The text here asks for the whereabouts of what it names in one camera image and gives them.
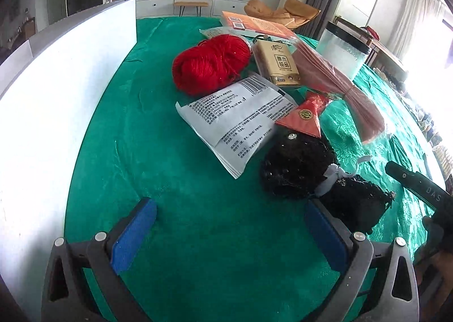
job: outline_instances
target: yarn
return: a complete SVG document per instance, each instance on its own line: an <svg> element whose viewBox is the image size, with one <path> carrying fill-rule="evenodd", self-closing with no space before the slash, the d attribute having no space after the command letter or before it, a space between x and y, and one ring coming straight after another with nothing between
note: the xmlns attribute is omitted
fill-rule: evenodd
<svg viewBox="0 0 453 322"><path fill-rule="evenodd" d="M239 37L219 35L179 54L173 61L173 80L179 90L205 96L238 79L250 56L249 46Z"/></svg>

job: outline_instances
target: green tablecloth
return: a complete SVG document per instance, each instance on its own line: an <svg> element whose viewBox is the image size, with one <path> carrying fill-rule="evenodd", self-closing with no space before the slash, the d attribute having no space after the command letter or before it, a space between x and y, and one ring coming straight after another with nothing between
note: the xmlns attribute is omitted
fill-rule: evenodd
<svg viewBox="0 0 453 322"><path fill-rule="evenodd" d="M263 192L258 167L266 147L234 180L174 107L191 101L173 84L174 57L202 40L199 29L219 25L213 18L137 21L138 42L108 85L83 140L65 236L83 241L108 231L141 197L151 197L158 204L157 222L121 276L154 321L295 322L320 304L338 277L305 228L303 201ZM397 197L372 238L403 236L413 252L425 239L425 207L384 166L395 160L425 173L423 135L368 68L355 83L395 122L396 133L363 147L342 101L322 114L322 128L345 169L359 156L373 155L360 174ZM110 316L99 292L95 297Z"/></svg>

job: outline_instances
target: metal screw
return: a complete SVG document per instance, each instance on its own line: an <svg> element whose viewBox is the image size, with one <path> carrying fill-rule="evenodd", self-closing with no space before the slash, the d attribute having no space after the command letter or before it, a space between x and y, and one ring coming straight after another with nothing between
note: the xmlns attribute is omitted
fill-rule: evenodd
<svg viewBox="0 0 453 322"><path fill-rule="evenodd" d="M63 245L63 244L64 244L64 239L63 239L63 238L57 238L57 239L55 240L55 246L56 246L56 247L60 247L60 246Z"/></svg>
<svg viewBox="0 0 453 322"><path fill-rule="evenodd" d="M104 241L107 238L107 233L100 231L94 236L94 238L97 241Z"/></svg>
<svg viewBox="0 0 453 322"><path fill-rule="evenodd" d="M366 239L365 234L361 233L360 231L356 231L354 233L354 239L357 241L364 241Z"/></svg>
<svg viewBox="0 0 453 322"><path fill-rule="evenodd" d="M396 239L396 243L397 243L399 246L401 246L401 247L404 247L404 246L406 245L406 241L405 241L403 238L400 238L400 237L398 237L398 238Z"/></svg>

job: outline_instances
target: clear container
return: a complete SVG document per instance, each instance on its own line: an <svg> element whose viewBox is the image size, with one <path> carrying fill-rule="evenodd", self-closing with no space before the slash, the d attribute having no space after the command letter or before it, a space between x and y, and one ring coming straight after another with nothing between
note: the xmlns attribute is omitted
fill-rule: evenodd
<svg viewBox="0 0 453 322"><path fill-rule="evenodd" d="M352 81L371 49L336 24L329 22L316 51Z"/></svg>

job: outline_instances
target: orange armchair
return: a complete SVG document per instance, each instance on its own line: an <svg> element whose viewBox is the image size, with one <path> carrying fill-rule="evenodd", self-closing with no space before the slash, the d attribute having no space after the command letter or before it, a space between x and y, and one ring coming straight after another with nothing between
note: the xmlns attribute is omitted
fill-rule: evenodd
<svg viewBox="0 0 453 322"><path fill-rule="evenodd" d="M321 12L298 0L286 0L284 8L274 11L260 0L250 0L244 11L250 17L280 23L289 29L296 29L308 23Z"/></svg>

